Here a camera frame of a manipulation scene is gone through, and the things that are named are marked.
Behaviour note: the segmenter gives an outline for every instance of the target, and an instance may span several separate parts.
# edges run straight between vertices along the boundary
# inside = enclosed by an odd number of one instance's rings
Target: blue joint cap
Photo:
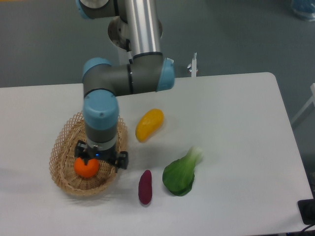
[[[117,124],[118,102],[107,90],[94,90],[84,98],[83,117],[87,125],[96,130],[110,129]]]
[[[166,58],[163,63],[161,76],[157,85],[157,92],[173,88],[175,83],[175,72],[173,60]]]
[[[88,72],[89,69],[91,69],[92,67],[96,66],[96,65],[100,65],[100,64],[107,64],[109,66],[112,65],[112,63],[104,58],[92,58],[90,60],[88,60],[84,66],[83,66],[83,76],[85,75],[85,73]]]
[[[297,11],[315,13],[314,0],[293,0],[291,6]]]
[[[75,0],[75,4],[77,5],[78,11],[79,11],[79,13],[80,13],[80,15],[81,15],[81,17],[82,17],[83,19],[91,19],[90,17],[88,17],[88,16],[84,13],[84,11],[83,11],[83,9],[82,9],[82,7],[81,7],[81,4],[80,4],[80,0]]]

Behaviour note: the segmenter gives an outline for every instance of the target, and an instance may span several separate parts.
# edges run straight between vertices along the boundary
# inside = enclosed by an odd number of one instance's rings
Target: gray floor
[[[157,0],[162,48],[176,76],[198,52],[199,75],[271,72],[289,118],[312,95],[315,22],[295,17],[290,0]],[[82,66],[118,64],[111,19],[83,20],[74,0],[0,2],[0,87],[80,83]],[[315,114],[296,130],[308,173],[315,171]]]

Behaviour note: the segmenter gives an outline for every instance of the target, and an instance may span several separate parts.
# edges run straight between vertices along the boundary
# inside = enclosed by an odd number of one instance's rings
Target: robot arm
[[[121,6],[119,12],[126,10],[133,64],[111,66],[108,60],[101,58],[86,62],[83,73],[83,117],[87,143],[80,141],[76,147],[76,156],[86,160],[97,158],[126,169],[127,153],[115,152],[119,115],[116,96],[171,89],[175,80],[173,61],[163,59],[161,53],[155,0],[77,1],[81,11],[89,17],[99,16],[100,12],[104,15],[105,12],[115,14],[115,6]],[[89,5],[87,10],[87,2],[95,3],[94,6],[105,5],[100,8]]]

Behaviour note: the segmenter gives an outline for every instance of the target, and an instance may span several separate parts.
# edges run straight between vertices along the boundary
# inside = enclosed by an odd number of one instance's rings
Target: toy fruit
[[[160,109],[149,110],[139,121],[136,128],[136,138],[145,142],[150,135],[158,130],[164,121],[164,114]]]
[[[85,165],[84,161],[78,157],[74,162],[74,171],[79,176],[84,178],[91,178],[95,176],[99,169],[99,162],[97,159],[91,159]]]

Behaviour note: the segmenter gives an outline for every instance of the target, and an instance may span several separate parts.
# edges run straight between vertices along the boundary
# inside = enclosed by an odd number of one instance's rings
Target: purple sweet potato
[[[149,204],[152,199],[152,174],[149,170],[146,170],[140,178],[138,195],[144,205]]]

